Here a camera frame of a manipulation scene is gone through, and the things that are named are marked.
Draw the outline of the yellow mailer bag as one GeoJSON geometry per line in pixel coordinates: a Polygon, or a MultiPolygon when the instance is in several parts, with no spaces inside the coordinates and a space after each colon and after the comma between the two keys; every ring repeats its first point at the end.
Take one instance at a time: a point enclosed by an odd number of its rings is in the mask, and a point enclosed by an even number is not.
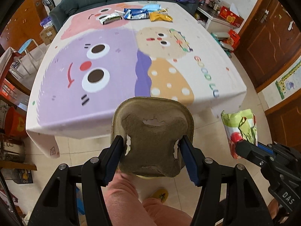
{"type": "Polygon", "coordinates": [[[149,13],[149,18],[151,22],[155,21],[166,21],[173,22],[173,18],[166,12],[151,12],[149,13]]]}

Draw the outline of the blue white snack wrapper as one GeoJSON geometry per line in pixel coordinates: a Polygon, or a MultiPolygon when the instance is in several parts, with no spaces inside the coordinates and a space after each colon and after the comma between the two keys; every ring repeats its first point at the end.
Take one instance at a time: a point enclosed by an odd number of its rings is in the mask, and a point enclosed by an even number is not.
{"type": "Polygon", "coordinates": [[[149,19],[149,12],[146,9],[124,8],[123,18],[126,20],[149,19]]]}

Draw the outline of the black green wrapper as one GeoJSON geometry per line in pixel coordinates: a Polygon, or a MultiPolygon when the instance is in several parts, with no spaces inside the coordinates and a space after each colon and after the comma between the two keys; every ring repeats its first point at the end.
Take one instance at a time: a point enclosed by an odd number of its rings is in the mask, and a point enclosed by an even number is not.
{"type": "Polygon", "coordinates": [[[99,18],[99,21],[102,25],[110,24],[112,22],[119,21],[119,20],[122,20],[122,17],[117,12],[99,18]]]}

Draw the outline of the black standing fan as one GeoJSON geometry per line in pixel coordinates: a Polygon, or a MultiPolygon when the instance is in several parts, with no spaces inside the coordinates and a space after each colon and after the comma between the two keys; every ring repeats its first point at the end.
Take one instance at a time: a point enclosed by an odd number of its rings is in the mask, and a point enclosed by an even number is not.
{"type": "Polygon", "coordinates": [[[49,8],[49,10],[53,10],[55,5],[54,0],[42,0],[43,4],[49,8]]]}

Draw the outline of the right yellow slipper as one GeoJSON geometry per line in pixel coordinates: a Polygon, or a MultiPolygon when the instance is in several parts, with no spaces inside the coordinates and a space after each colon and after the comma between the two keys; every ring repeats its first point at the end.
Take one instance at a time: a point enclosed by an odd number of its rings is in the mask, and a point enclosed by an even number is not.
{"type": "Polygon", "coordinates": [[[160,187],[154,193],[151,194],[150,198],[158,199],[162,204],[164,204],[167,201],[168,196],[168,190],[164,187],[160,187]]]}

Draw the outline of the brown pulp egg tray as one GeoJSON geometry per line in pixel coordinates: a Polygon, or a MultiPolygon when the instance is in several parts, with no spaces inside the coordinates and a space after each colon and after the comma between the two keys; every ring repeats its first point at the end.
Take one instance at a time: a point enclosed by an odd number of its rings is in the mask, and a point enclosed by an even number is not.
{"type": "Polygon", "coordinates": [[[178,101],[133,97],[115,110],[111,139],[116,136],[125,141],[118,165],[123,173],[173,178],[185,167],[175,145],[183,136],[193,140],[194,121],[188,108],[178,101]]]}

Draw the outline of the blue face mask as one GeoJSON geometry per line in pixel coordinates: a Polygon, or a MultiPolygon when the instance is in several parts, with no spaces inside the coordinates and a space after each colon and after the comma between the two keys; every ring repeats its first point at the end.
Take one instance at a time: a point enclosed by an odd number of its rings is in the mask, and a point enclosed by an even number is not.
{"type": "Polygon", "coordinates": [[[147,4],[143,7],[143,10],[147,10],[148,12],[160,11],[161,5],[160,4],[147,4]]]}

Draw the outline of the giraffe height chart poster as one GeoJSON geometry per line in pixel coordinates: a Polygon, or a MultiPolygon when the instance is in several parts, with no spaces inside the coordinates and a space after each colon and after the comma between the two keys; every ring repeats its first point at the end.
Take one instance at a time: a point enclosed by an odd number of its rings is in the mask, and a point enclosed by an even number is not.
{"type": "Polygon", "coordinates": [[[275,85],[281,100],[291,96],[300,89],[300,59],[292,64],[292,68],[280,77],[275,85]]]}

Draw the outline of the teal stepper machine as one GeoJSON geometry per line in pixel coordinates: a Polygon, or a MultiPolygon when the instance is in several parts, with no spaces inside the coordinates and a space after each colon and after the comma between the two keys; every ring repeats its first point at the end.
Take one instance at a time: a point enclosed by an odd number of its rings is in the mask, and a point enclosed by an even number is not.
{"type": "Polygon", "coordinates": [[[229,58],[232,58],[234,48],[231,45],[231,36],[227,32],[212,32],[211,36],[222,47],[229,58]]]}

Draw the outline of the red gift box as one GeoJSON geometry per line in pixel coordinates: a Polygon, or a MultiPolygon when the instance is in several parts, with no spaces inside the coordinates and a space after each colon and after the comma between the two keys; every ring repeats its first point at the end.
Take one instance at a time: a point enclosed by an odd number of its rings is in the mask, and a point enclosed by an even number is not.
{"type": "Polygon", "coordinates": [[[234,27],[240,27],[244,21],[244,19],[236,15],[234,12],[232,12],[229,8],[222,6],[219,12],[219,16],[223,19],[225,19],[229,24],[231,24],[234,27]]]}

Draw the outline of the blue round stool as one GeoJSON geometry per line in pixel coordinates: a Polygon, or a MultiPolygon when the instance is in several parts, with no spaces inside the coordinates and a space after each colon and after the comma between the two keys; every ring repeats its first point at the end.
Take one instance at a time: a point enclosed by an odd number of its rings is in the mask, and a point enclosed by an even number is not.
{"type": "Polygon", "coordinates": [[[34,39],[28,39],[18,50],[18,52],[20,54],[25,53],[29,59],[29,61],[31,62],[32,66],[34,67],[34,69],[36,71],[38,71],[37,66],[35,65],[35,62],[37,62],[37,60],[34,58],[34,56],[31,54],[31,52],[27,49],[31,43],[34,43],[36,45],[36,47],[38,48],[38,50],[40,50],[40,52],[42,53],[42,55],[45,55],[45,52],[42,50],[42,48],[40,47],[40,45],[38,45],[38,43],[36,42],[36,40],[34,39]]]}

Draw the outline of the cartoon printed tablecloth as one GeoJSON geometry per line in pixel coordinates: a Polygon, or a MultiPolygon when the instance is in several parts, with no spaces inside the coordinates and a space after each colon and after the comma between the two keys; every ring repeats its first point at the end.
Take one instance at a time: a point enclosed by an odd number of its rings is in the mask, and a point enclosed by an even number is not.
{"type": "Polygon", "coordinates": [[[191,113],[236,112],[246,86],[212,35],[178,4],[161,2],[171,22],[100,19],[144,2],[72,15],[50,44],[29,98],[26,132],[49,158],[56,137],[108,135],[116,108],[135,96],[181,102],[191,113]]]}

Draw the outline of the green red snack bag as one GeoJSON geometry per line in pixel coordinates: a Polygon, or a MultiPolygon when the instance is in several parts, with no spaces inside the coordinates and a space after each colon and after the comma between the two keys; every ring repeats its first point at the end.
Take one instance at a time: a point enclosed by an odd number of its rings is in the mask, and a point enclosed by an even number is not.
{"type": "Polygon", "coordinates": [[[246,140],[253,145],[258,145],[258,131],[256,117],[251,109],[241,110],[236,113],[221,113],[231,156],[234,159],[241,158],[236,153],[236,145],[241,140],[246,140]]]}

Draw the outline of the white tv stand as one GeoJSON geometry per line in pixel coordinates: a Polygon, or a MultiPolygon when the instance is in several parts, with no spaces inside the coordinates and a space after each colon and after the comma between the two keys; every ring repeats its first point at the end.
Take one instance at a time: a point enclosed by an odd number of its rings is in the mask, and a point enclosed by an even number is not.
{"type": "Polygon", "coordinates": [[[211,9],[207,5],[198,7],[197,14],[199,22],[204,22],[204,28],[209,32],[228,32],[230,29],[235,29],[229,22],[221,18],[217,11],[211,9]]]}

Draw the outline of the wooden door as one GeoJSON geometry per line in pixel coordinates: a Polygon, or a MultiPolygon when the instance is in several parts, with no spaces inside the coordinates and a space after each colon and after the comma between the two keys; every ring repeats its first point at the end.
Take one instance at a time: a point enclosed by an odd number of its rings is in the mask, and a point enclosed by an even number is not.
{"type": "Polygon", "coordinates": [[[300,30],[278,0],[259,0],[234,54],[255,88],[267,85],[300,53],[300,30]]]}

